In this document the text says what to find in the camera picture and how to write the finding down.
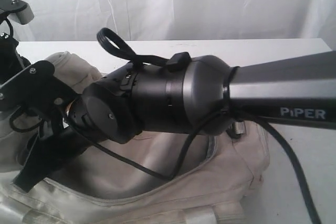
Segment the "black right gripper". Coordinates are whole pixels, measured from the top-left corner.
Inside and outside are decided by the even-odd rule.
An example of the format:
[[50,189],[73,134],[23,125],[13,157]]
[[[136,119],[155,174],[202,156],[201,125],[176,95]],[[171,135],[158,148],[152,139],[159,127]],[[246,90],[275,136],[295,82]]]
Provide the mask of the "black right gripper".
[[88,147],[89,142],[72,127],[62,126],[61,119],[57,123],[44,122],[23,150],[23,166],[14,185],[30,191],[51,173],[52,166],[65,166]]

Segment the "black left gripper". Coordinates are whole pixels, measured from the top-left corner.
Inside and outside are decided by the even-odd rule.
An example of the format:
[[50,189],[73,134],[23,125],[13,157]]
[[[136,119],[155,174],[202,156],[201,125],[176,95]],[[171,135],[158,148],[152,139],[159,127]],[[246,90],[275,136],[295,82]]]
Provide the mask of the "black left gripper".
[[1,80],[9,80],[30,65],[30,61],[17,52],[18,44],[9,34],[1,33]]

